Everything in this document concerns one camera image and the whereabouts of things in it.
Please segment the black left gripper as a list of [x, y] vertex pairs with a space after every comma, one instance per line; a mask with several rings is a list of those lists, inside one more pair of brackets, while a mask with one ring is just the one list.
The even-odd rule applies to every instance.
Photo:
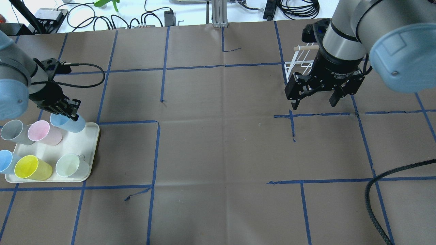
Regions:
[[48, 83], [34, 93], [29, 94], [29, 99], [38, 108], [51, 114], [51, 121], [78, 121], [78, 109], [81, 100], [67, 99], [59, 85]]

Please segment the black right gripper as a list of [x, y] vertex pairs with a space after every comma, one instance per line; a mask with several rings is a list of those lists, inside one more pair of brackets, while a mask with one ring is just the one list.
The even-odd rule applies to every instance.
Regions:
[[364, 74], [357, 60], [342, 60], [323, 51], [318, 51], [312, 69], [306, 76], [294, 72], [285, 86], [285, 95], [297, 110], [301, 100], [321, 91], [334, 90], [329, 99], [332, 107], [347, 95], [355, 94], [364, 81]]

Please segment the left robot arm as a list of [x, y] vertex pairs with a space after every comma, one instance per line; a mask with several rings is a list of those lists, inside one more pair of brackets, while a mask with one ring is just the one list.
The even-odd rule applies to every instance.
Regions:
[[5, 33], [0, 34], [0, 117], [22, 116], [32, 101], [41, 110], [78, 120], [80, 100], [67, 97], [53, 78], [68, 74], [71, 63], [32, 59]]

